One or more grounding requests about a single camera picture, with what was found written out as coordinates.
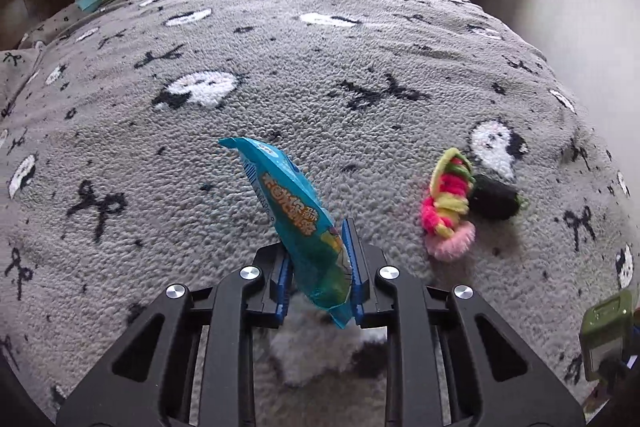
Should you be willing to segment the blue snack wrapper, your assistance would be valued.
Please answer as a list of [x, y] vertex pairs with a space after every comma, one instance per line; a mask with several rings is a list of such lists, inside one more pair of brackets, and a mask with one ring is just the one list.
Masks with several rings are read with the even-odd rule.
[[224, 138], [219, 144], [239, 153], [247, 179], [292, 259], [298, 289], [344, 329], [352, 319], [352, 264], [314, 187], [271, 144], [248, 138]]

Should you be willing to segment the black hair scrunchie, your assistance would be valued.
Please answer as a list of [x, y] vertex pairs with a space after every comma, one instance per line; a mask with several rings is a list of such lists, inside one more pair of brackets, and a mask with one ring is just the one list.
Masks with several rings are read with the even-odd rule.
[[489, 221], [506, 221], [515, 217], [525, 206], [525, 199], [511, 185], [478, 174], [469, 195], [473, 215]]

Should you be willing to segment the grey patterned fleece blanket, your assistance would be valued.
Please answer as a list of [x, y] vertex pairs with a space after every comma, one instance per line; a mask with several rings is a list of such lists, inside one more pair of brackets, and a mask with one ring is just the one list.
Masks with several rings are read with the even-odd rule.
[[[238, 155], [272, 144], [335, 220], [475, 287], [578, 400], [585, 311], [634, 273], [620, 168], [544, 54], [466, 0], [111, 0], [1, 118], [1, 353], [48, 418], [164, 287], [276, 239]], [[474, 176], [514, 186], [473, 215]]]

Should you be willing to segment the dark green square bottle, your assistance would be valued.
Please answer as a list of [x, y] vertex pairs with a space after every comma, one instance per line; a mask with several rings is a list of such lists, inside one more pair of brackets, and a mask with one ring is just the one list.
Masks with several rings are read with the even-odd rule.
[[634, 293], [623, 289], [590, 307], [579, 332], [585, 379], [602, 379], [605, 360], [620, 359], [631, 345], [634, 327]]

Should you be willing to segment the grey patterned pillow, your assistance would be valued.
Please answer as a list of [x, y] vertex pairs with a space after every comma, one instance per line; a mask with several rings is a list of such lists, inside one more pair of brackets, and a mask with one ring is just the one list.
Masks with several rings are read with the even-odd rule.
[[1, 118], [11, 109], [27, 83], [39, 72], [44, 51], [56, 40], [68, 38], [83, 20], [92, 15], [76, 3], [58, 11], [24, 33], [16, 49], [1, 50]]

